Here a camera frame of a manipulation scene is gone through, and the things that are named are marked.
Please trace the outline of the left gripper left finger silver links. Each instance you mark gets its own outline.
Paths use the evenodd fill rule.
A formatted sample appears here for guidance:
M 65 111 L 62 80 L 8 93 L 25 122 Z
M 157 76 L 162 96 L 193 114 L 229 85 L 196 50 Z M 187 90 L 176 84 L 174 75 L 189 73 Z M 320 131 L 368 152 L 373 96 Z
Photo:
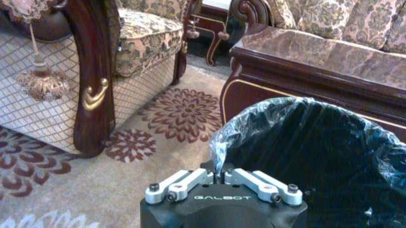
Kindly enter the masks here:
M 160 182 L 149 184 L 144 192 L 146 204 L 158 204 L 169 197 L 169 201 L 181 201 L 188 197 L 188 192 L 197 184 L 212 184 L 215 180 L 213 161 L 200 164 L 200 168 L 188 171 L 179 170 Z

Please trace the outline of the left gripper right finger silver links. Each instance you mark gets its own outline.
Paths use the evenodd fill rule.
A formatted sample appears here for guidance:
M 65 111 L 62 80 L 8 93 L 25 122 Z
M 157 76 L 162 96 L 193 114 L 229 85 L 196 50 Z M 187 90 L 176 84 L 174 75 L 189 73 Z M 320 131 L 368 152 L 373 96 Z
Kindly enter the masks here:
M 248 172 L 241 168 L 231 168 L 217 171 L 216 176 L 225 185 L 243 185 L 256 194 L 261 201 L 288 205 L 303 203 L 303 193 L 296 185 L 287 185 L 261 171 Z

